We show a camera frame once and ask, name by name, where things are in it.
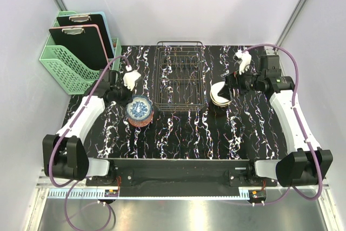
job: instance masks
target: clipboard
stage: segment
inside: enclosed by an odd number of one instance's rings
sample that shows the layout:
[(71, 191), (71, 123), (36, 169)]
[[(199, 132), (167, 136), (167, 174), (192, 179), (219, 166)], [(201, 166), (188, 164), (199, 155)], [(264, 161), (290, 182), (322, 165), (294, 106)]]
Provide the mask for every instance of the clipboard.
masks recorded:
[(49, 32), (56, 45), (65, 46), (89, 69), (100, 70), (107, 66), (107, 54), (97, 25), (53, 27)]
[(92, 12), (87, 14), (63, 15), (56, 18), (61, 27), (74, 25), (95, 24), (101, 33), (108, 59), (114, 58), (113, 42), (109, 34), (107, 20), (104, 12)]

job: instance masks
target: reflective floor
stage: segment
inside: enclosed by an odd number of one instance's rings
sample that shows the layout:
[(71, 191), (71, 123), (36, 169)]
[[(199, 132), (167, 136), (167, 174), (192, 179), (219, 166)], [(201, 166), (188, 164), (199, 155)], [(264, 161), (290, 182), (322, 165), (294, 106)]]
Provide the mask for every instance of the reflective floor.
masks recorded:
[[(268, 190), (267, 201), (279, 197), (278, 190)], [(73, 215), (91, 200), (69, 200), (68, 213)], [(40, 231), (72, 230), (64, 221), (64, 201), (48, 199)], [(326, 230), (318, 202), (301, 198), (294, 191), (278, 204), (270, 206), (235, 206), (224, 201), (115, 201), (112, 216), (105, 230)], [(108, 211), (92, 205), (72, 219), (82, 230), (101, 228)]]

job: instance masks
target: white wall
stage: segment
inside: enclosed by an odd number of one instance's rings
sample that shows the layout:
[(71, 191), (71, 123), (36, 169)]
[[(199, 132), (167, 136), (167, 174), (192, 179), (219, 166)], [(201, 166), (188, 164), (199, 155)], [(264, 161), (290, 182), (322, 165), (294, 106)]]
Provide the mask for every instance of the white wall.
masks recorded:
[(204, 44), (276, 42), (298, 0), (64, 0), (77, 12), (105, 11), (121, 43), (198, 39)]
[[(309, 127), (332, 151), (327, 178), (346, 227), (345, 42), (346, 1), (308, 0), (283, 46), (297, 59), (299, 101)], [(289, 59), (282, 61), (285, 73), (294, 75)]]
[(22, 230), (42, 139), (62, 124), (68, 95), (39, 62), (53, 0), (0, 0), (0, 230)]

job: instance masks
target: clipboard clip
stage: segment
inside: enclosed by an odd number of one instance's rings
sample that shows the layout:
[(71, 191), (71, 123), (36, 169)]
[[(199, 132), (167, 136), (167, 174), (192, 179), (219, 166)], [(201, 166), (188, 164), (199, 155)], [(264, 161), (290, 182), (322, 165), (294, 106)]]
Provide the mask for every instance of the clipboard clip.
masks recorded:
[(76, 23), (82, 23), (91, 20), (91, 17), (89, 16), (89, 14), (82, 14), (78, 16), (70, 16), (69, 20)]
[(62, 32), (67, 34), (67, 35), (79, 35), (79, 34), (84, 33), (84, 28), (82, 28), (82, 27), (64, 28), (64, 29), (62, 29)]

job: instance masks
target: black marble tabletop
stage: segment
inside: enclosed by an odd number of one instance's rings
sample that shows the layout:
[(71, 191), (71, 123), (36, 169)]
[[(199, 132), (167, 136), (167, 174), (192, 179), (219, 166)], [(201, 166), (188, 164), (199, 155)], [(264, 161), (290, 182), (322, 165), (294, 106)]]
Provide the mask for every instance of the black marble tabletop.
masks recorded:
[[(279, 120), (266, 96), (247, 93), (226, 108), (210, 99), (212, 84), (233, 72), (238, 46), (203, 47), (206, 103), (199, 112), (162, 112), (155, 108), (151, 124), (136, 128), (128, 123), (125, 108), (110, 104), (95, 121), (84, 147), (89, 157), (140, 159), (281, 159), (287, 153)], [(123, 47), (132, 67), (142, 74), (136, 95), (153, 101), (156, 46)], [(264, 50), (250, 51), (258, 66)], [(64, 124), (73, 115), (82, 95), (71, 96)]]

